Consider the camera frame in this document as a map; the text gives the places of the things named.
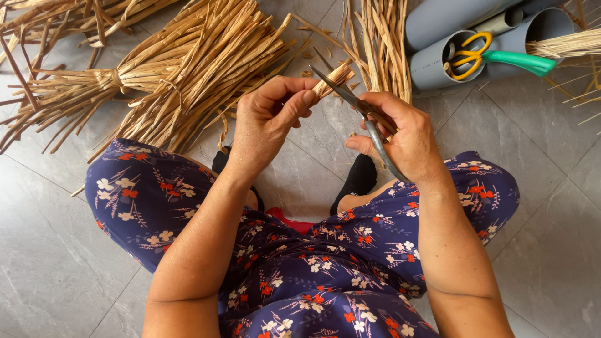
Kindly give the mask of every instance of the yellow scissor handle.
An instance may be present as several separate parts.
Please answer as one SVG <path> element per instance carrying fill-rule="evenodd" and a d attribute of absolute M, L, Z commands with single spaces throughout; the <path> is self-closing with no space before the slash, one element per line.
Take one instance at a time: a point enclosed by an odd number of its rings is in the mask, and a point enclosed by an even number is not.
<path fill-rule="evenodd" d="M 474 65 L 467 72 L 465 72 L 461 75 L 455 75 L 453 73 L 453 70 L 451 69 L 451 74 L 450 74 L 451 78 L 458 80 L 458 81 L 463 80 L 463 79 L 467 78 L 468 76 L 472 75 L 478 69 L 478 67 L 480 67 L 480 64 L 482 64 L 482 54 L 490 47 L 490 44 L 492 43 L 492 34 L 490 32 L 476 33 L 476 34 L 470 36 L 469 39 L 465 40 L 461 44 L 461 47 L 467 46 L 468 44 L 470 44 L 472 41 L 474 41 L 475 39 L 477 39 L 479 37 L 484 37 L 486 39 L 486 41 L 484 42 L 484 46 L 482 48 L 480 48 L 477 51 L 457 51 L 457 52 L 455 52 L 455 54 L 453 55 L 452 58 L 455 58 L 455 57 L 458 57 L 461 55 L 467 56 L 467 58 L 464 58 L 462 60 L 451 63 L 451 67 L 458 67 L 458 66 L 461 66 L 462 64 L 476 60 Z"/>

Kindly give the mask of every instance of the green handle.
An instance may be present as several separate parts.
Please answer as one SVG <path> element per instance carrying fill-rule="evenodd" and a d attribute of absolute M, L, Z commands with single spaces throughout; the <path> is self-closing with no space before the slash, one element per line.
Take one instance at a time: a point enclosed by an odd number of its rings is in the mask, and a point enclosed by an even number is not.
<path fill-rule="evenodd" d="M 482 54 L 484 62 L 503 62 L 524 68 L 539 77 L 547 76 L 557 63 L 553 60 L 535 57 L 528 54 L 503 51 L 487 51 Z"/>

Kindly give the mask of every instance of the navy blue floral dress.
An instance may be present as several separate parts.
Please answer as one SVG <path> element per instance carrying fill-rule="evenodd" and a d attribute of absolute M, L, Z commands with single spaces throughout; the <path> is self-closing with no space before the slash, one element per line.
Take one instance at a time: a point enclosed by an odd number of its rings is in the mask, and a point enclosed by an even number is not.
<path fill-rule="evenodd" d="M 445 162 L 486 245 L 517 209 L 516 181 L 476 152 Z M 179 155 L 115 139 L 85 192 L 98 227 L 154 272 L 214 181 Z M 307 235 L 245 208 L 219 295 L 222 336 L 439 337 L 407 300 L 426 292 L 418 218 L 419 189 L 402 182 Z"/>

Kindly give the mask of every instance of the scissor blade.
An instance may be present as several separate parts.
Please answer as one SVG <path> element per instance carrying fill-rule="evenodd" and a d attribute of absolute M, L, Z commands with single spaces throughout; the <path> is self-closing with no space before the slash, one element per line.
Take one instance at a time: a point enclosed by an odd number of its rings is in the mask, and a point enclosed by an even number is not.
<path fill-rule="evenodd" d="M 323 63 L 326 64 L 326 67 L 328 67 L 328 69 L 330 70 L 330 72 L 333 72 L 334 68 L 332 67 L 332 65 L 329 64 L 329 62 L 326 61 L 326 58 L 323 57 L 323 55 L 317 50 L 317 48 L 315 48 L 315 46 L 311 45 L 311 47 L 313 47 L 313 49 L 315 49 L 315 53 L 317 53 L 317 55 L 319 56 L 319 58 L 322 59 Z"/>
<path fill-rule="evenodd" d="M 311 67 L 311 69 L 313 69 L 313 71 L 317 74 L 317 76 L 319 76 L 323 80 L 323 82 L 325 82 L 328 86 L 330 86 L 346 102 L 348 102 L 355 108 L 358 107 L 359 99 L 355 95 L 349 94 L 349 92 L 346 91 L 343 87 L 340 87 L 339 85 L 337 85 L 336 82 L 330 80 L 327 76 L 325 76 L 322 72 L 317 70 L 312 65 L 309 65 L 309 67 Z"/>

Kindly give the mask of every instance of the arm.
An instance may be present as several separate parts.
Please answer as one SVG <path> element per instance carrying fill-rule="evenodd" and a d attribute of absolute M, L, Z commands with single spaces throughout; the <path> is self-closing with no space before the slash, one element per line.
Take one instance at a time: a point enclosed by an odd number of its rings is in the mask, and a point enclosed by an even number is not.
<path fill-rule="evenodd" d="M 459 203 L 429 116 L 390 93 L 360 98 L 380 107 L 399 128 L 385 148 L 419 187 L 419 253 L 440 334 L 513 337 L 492 265 Z M 351 137 L 346 146 L 377 154 L 368 137 Z"/>
<path fill-rule="evenodd" d="M 278 76 L 240 100 L 228 163 L 154 273 L 144 337 L 196 337 L 199 332 L 219 337 L 218 292 L 246 192 L 277 155 L 290 128 L 300 126 L 298 118 L 311 114 L 307 108 L 315 93 L 308 89 L 316 83 Z"/>

